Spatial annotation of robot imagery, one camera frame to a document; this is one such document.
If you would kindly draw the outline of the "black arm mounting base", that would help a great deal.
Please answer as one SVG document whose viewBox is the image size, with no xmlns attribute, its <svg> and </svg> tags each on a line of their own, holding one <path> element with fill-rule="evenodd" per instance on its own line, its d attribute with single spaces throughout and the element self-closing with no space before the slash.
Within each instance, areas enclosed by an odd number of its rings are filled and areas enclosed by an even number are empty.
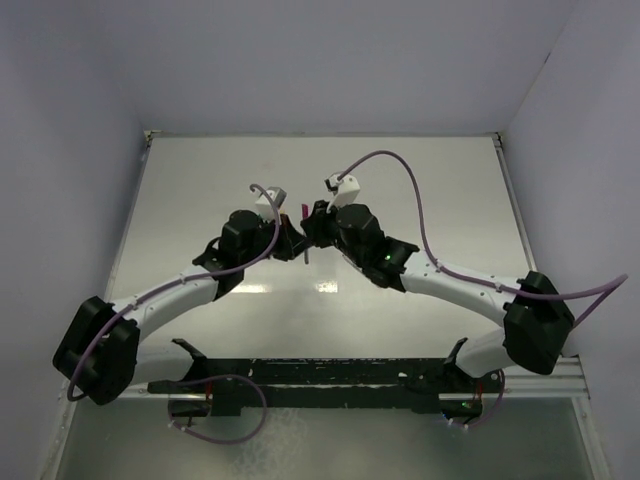
<svg viewBox="0 0 640 480">
<path fill-rule="evenodd" d="M 476 418 L 482 395 L 498 394 L 504 374 L 479 379 L 444 367 L 446 358 L 210 359 L 184 340 L 194 363 L 176 382 L 149 383 L 170 396 L 176 417 L 238 416 L 246 408 L 408 410 Z"/>
</svg>

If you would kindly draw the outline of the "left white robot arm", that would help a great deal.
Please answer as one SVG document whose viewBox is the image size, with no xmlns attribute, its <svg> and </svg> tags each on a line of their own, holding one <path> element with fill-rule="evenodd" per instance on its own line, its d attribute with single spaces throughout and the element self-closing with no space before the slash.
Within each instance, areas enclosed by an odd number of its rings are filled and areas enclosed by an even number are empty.
<svg viewBox="0 0 640 480">
<path fill-rule="evenodd" d="M 266 220 L 250 210 L 237 210 L 191 266 L 166 283 L 117 301 L 98 296 L 85 300 L 52 364 L 71 389 L 79 389 L 98 405 L 110 403 L 134 383 L 150 381 L 140 346 L 152 333 L 224 297 L 257 262 L 291 261 L 309 245 L 285 214 Z"/>
</svg>

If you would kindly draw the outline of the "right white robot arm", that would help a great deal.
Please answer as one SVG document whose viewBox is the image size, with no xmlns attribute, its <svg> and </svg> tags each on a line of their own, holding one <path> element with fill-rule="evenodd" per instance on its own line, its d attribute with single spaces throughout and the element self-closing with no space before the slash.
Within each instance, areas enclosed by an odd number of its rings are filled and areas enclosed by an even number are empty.
<svg viewBox="0 0 640 480">
<path fill-rule="evenodd" d="M 386 235 L 362 204 L 335 208 L 318 201 L 301 227 L 313 246 L 336 248 L 380 288 L 444 300 L 496 324 L 486 335 L 455 344 L 444 362 L 452 389 L 467 391 L 480 377 L 510 366 L 553 372 L 574 316 L 547 276 L 531 271 L 523 278 L 484 276 L 480 283 L 454 278 L 418 246 Z"/>
</svg>

